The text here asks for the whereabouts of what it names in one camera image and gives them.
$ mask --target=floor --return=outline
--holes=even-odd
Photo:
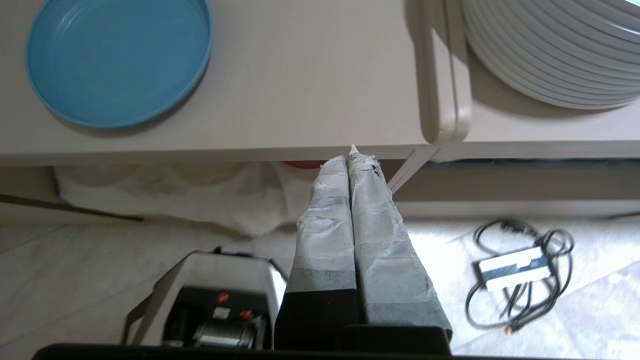
[[[640,221],[536,221],[573,234],[574,275],[554,310],[520,332],[477,330],[464,302],[470,264],[486,257],[472,242],[482,220],[407,220],[421,261],[454,328],[455,354],[637,359],[640,353]],[[249,250],[291,268],[296,229],[257,239],[187,222],[0,227],[0,358],[30,359],[51,343],[116,343],[122,322],[187,253]],[[492,246],[525,239],[487,232]],[[472,313],[491,319],[503,300],[480,293]]]

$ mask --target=blue bowl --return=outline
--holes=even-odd
[[[204,74],[207,0],[48,0],[31,28],[31,86],[56,115],[128,127],[176,106]]]

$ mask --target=red button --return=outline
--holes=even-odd
[[[251,310],[244,310],[242,313],[240,313],[240,319],[244,320],[244,321],[249,321],[251,320]]]
[[[229,294],[228,293],[219,293],[218,294],[218,303],[219,304],[224,304],[227,301],[229,301]]]

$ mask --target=power cord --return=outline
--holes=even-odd
[[[571,275],[573,272],[573,258],[571,256],[571,251],[573,250],[574,242],[573,236],[571,236],[568,231],[563,229],[553,229],[542,234],[535,227],[525,222],[513,219],[500,219],[482,225],[481,227],[477,228],[474,233],[474,243],[482,251],[486,252],[489,255],[492,255],[493,257],[504,255],[504,253],[487,247],[482,243],[481,236],[485,230],[497,224],[500,224],[500,228],[503,231],[531,236],[534,239],[534,246],[540,246],[543,250],[543,253],[547,256],[548,265],[551,270],[551,277],[542,280],[542,282],[549,290],[549,294],[547,298],[537,304],[531,304],[533,286],[532,281],[515,286],[515,288],[511,292],[506,288],[502,290],[505,299],[507,300],[507,305],[500,314],[499,318],[503,318],[505,315],[507,315],[507,320],[503,320],[501,322],[489,324],[476,322],[471,317],[469,307],[474,294],[476,294],[480,287],[482,287],[482,281],[478,281],[469,291],[469,294],[467,295],[467,301],[465,302],[465,313],[467,315],[467,320],[469,321],[469,323],[478,329],[494,329],[498,327],[506,327],[506,333],[508,335],[511,335],[512,333],[522,329],[522,327],[524,327],[528,323],[531,323],[532,321],[544,316],[549,311],[551,311],[560,295],[564,293],[567,286],[569,285],[569,281],[571,280]],[[568,261],[568,272],[566,280],[564,282],[561,281],[557,271],[558,261],[563,256],[566,256]],[[524,306],[518,305],[517,302],[525,295],[525,293],[527,294],[527,303]]]

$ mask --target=stack of white plates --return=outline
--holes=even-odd
[[[466,0],[467,38],[538,100],[606,109],[640,97],[640,0]]]

